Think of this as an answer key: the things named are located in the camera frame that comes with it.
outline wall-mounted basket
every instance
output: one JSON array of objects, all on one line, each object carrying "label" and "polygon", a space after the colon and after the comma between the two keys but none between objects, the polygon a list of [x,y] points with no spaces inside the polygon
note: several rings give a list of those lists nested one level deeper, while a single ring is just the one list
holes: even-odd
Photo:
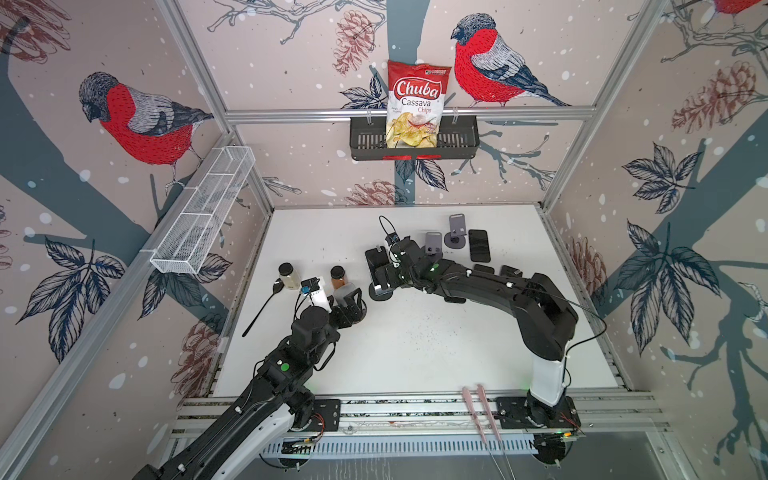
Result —
[{"label": "wall-mounted basket", "polygon": [[195,187],[150,262],[162,273],[200,272],[255,158],[249,147],[224,147]]},{"label": "wall-mounted basket", "polygon": [[464,160],[474,158],[480,146],[478,121],[474,115],[443,115],[437,147],[432,148],[387,148],[385,129],[385,117],[352,117],[349,127],[352,158],[357,161]]}]

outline chip bag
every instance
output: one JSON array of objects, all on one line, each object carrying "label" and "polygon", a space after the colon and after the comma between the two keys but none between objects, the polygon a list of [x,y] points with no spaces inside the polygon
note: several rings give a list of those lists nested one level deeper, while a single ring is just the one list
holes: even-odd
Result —
[{"label": "chip bag", "polygon": [[386,146],[436,147],[450,67],[387,62]]}]

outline red bird illustration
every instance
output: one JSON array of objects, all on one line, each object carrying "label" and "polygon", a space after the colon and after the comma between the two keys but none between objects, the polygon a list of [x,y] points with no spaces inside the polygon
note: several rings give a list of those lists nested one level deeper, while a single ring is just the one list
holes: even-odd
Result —
[{"label": "red bird illustration", "polygon": [[133,158],[173,168],[173,180],[165,186],[166,194],[173,185],[184,186],[176,180],[176,161],[184,152],[192,150],[195,129],[214,117],[198,108],[184,107],[164,95],[145,94],[128,87],[103,71],[83,80],[80,103],[88,121],[98,118]]},{"label": "red bird illustration", "polygon": [[458,84],[475,99],[493,101],[502,107],[518,97],[545,98],[560,107],[568,106],[549,94],[525,65],[525,59],[504,43],[496,22],[485,13],[467,15],[456,25],[454,72]]},{"label": "red bird illustration", "polygon": [[[691,5],[702,1],[703,0],[691,0],[690,2],[683,3],[680,8],[690,7]],[[740,14],[744,10],[747,10],[752,5],[760,3],[761,1],[762,0],[711,0],[711,2],[714,4],[714,13],[702,28],[706,28],[712,21],[712,18],[714,18],[714,14],[717,13],[727,13],[731,15],[731,18],[733,19],[733,27],[730,30],[734,30],[735,28],[743,28],[744,25],[736,24],[736,15]]]}]

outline glass surface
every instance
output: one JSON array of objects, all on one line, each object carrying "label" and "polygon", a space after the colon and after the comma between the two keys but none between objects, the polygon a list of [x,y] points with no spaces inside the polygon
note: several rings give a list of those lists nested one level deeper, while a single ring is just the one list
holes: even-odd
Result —
[{"label": "glass surface", "polygon": [[[577,440],[560,466],[544,465],[531,455],[509,455],[515,480],[620,480],[664,479],[653,449],[644,432],[590,433]],[[504,457],[496,460],[511,480]],[[274,459],[267,460],[274,464]],[[501,478],[489,455],[426,456],[409,458],[363,458],[355,460],[312,460],[285,472],[257,459],[238,477],[306,480],[455,480]]]}]

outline white wire mesh basket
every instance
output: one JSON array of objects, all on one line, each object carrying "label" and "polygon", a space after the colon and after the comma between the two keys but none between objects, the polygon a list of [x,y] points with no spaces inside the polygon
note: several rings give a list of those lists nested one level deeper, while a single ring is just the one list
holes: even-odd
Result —
[{"label": "white wire mesh basket", "polygon": [[200,272],[256,159],[250,147],[224,147],[195,187],[150,262],[162,273]]}]

